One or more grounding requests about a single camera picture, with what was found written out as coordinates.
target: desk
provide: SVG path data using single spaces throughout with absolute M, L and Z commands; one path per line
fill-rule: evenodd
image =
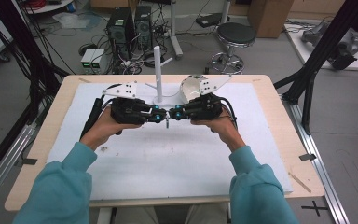
M 163 76 L 165 83 L 180 83 L 187 75 Z M 43 169 L 58 131 L 61 127 L 65 114 L 75 95 L 76 88 L 80 83 L 125 83 L 133 81 L 154 82 L 154 75 L 139 76 L 69 76 L 67 77 L 48 112 L 28 158 L 37 159 L 36 165 L 24 165 L 15 182 L 5 208 L 9 211 L 16 211 L 25 203 L 34 179 Z M 316 175 L 310 161 L 301 161 L 298 156 L 306 153 L 296 130 L 289 119 L 282 102 L 275 91 L 271 80 L 267 76 L 234 76 L 230 82 L 252 83 L 259 102 L 263 108 L 266 120 L 269 124 L 272 135 L 281 153 L 286 170 L 289 172 L 290 181 L 294 191 L 286 195 L 286 198 L 298 197 L 320 197 L 324 195 L 324 187 Z M 180 203 L 217 203 L 227 202 L 227 197 L 202 197 L 202 198 L 169 198 L 154 200 L 122 200 L 119 202 L 97 202 L 90 206 L 130 206 L 146 204 L 180 204 Z

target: teal sweater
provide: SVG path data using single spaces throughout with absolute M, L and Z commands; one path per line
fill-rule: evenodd
M 236 223 L 298 223 L 282 187 L 268 165 L 260 165 L 249 147 L 229 156 L 237 176 L 231 181 L 231 221 Z M 13 223 L 89 223 L 91 175 L 97 155 L 75 143 L 62 162 L 40 172 L 30 196 Z

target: stool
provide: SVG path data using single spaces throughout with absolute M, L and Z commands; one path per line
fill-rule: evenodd
M 227 52 L 215 54 L 209 65 L 220 74 L 241 74 L 243 60 L 234 54 L 234 48 L 247 48 L 255 42 L 255 30 L 236 22 L 226 22 L 217 28 L 217 36 L 228 46 Z

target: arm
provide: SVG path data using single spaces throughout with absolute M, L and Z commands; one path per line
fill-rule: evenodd
M 104 110 L 62 162 L 45 166 L 13 223 L 89 223 L 92 178 L 86 171 L 97 159 L 94 150 L 109 136 L 140 127 L 116 123 L 110 110 L 110 107 Z
M 235 129 L 226 110 L 215 120 L 191 121 L 219 134 L 231 150 L 236 176 L 231 180 L 231 221 L 235 223 L 298 223 L 272 169 L 261 165 Z

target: hand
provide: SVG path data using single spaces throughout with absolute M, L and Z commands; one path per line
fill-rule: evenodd
M 232 152 L 246 145 L 242 140 L 241 135 L 235 128 L 232 122 L 232 117 L 229 115 L 225 107 L 223 107 L 223 112 L 217 119 L 191 120 L 191 123 L 194 125 L 206 125 L 211 128 L 211 130 L 219 134 L 220 139 L 226 143 Z
M 111 109 L 111 106 L 106 107 L 92 128 L 80 139 L 81 143 L 90 147 L 92 150 L 95 150 L 98 146 L 105 143 L 111 135 L 114 135 L 123 129 L 135 129 L 142 126 L 117 123 L 110 116 Z

